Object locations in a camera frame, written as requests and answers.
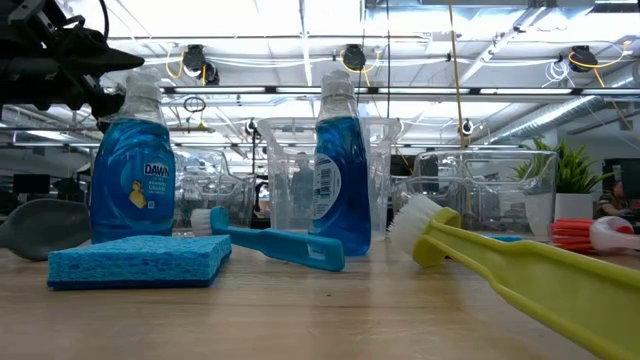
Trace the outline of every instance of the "blue sponge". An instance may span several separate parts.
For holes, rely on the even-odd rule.
[[[206,287],[231,255],[231,237],[133,236],[49,254],[54,290]]]

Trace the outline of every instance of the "gray plastic scoop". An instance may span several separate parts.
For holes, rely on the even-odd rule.
[[[90,238],[89,210],[71,201],[29,201],[0,225],[0,247],[27,260],[47,260],[49,252],[76,247]]]

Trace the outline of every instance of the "dawn logo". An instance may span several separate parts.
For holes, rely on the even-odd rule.
[[[144,164],[144,174],[169,177],[169,168],[162,164]]]

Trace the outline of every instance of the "blue dish soap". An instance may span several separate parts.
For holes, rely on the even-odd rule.
[[[92,243],[170,236],[175,158],[157,73],[134,71],[120,113],[100,143],[91,182]]]
[[[342,242],[345,255],[363,255],[371,244],[367,151],[349,74],[322,79],[310,233]]]

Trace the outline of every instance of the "clear plastic bin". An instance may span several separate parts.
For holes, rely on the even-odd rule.
[[[229,173],[222,151],[174,149],[176,158],[176,201],[174,232],[191,231],[194,209],[224,206],[231,225],[249,227],[253,213],[254,181]]]
[[[552,151],[422,153],[413,175],[394,185],[393,210],[400,210],[411,196],[425,194],[459,212],[466,230],[549,241],[556,162]],[[438,176],[427,176],[436,164]]]
[[[273,118],[258,122],[258,131],[267,141],[271,226],[276,229],[306,232],[311,226],[317,121]],[[400,131],[400,124],[397,120],[380,118],[363,118],[360,124],[370,170],[372,239],[380,239],[386,231],[391,191],[391,143]]]

